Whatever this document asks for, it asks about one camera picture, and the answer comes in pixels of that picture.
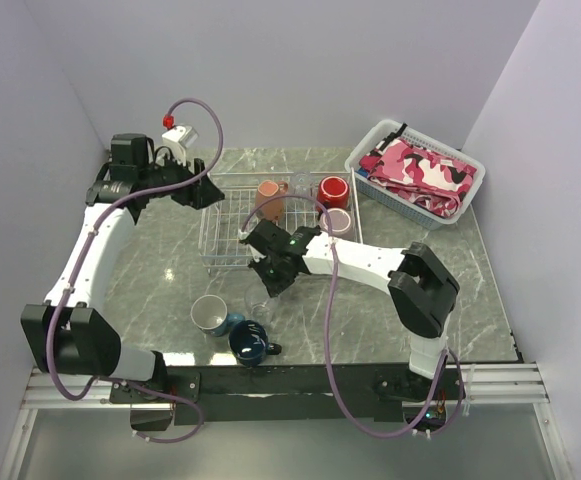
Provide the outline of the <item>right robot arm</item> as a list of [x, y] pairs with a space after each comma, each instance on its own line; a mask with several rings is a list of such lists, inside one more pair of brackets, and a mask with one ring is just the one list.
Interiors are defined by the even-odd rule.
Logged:
[[330, 235], [314, 226], [289, 233], [261, 220], [238, 233], [253, 259], [249, 267], [276, 297], [301, 275], [336, 275], [388, 295], [409, 332], [408, 386], [419, 398], [430, 398], [443, 386], [437, 368], [447, 349], [446, 324], [460, 286], [431, 248], [413, 242], [407, 248], [377, 247]]

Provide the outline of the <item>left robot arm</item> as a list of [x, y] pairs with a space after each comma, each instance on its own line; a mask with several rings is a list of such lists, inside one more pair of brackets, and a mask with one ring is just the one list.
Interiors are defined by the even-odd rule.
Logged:
[[117, 257], [150, 200], [169, 197], [202, 210], [224, 199], [204, 175], [204, 162], [186, 158], [197, 136], [190, 126], [166, 130], [163, 155], [144, 134], [113, 136], [110, 158], [87, 190], [81, 231], [63, 272], [43, 302], [21, 314], [41, 371], [131, 381], [149, 402], [169, 392], [162, 353], [123, 344], [102, 309]]

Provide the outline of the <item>clear plastic cup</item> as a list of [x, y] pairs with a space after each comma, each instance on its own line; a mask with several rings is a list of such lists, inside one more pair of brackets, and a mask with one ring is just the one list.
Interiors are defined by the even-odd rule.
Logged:
[[290, 192], [300, 195], [294, 198], [297, 210], [308, 210], [313, 206], [311, 198], [314, 197], [314, 178], [310, 172], [296, 172], [290, 179]]

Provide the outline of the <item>salmon pink mug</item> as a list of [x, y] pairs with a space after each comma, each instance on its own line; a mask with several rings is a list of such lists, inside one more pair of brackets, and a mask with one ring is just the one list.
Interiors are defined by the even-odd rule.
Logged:
[[282, 196], [287, 191], [288, 183], [285, 181], [263, 181], [255, 196], [256, 217], [278, 224], [285, 211], [285, 200]]

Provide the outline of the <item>mauve purple mug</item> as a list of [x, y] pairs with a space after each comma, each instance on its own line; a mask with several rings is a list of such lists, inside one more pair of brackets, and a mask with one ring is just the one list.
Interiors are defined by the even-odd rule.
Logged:
[[341, 208], [330, 208], [327, 210], [330, 221], [327, 221], [325, 213], [319, 218], [319, 226], [322, 231], [327, 231], [328, 226], [332, 227], [332, 233], [335, 237], [349, 241], [355, 240], [354, 222], [351, 214]]

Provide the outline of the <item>red mug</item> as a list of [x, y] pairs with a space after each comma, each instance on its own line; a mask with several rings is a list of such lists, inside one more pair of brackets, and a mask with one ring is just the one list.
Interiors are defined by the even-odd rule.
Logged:
[[346, 209], [349, 197], [350, 186], [342, 177], [327, 176], [318, 184], [316, 199], [326, 209]]

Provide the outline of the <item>small clear glass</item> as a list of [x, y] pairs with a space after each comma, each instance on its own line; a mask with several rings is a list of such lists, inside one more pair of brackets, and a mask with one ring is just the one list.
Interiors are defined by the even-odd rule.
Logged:
[[279, 306], [279, 298], [271, 297], [261, 283], [252, 283], [244, 293], [244, 302], [249, 317], [259, 323], [270, 322]]

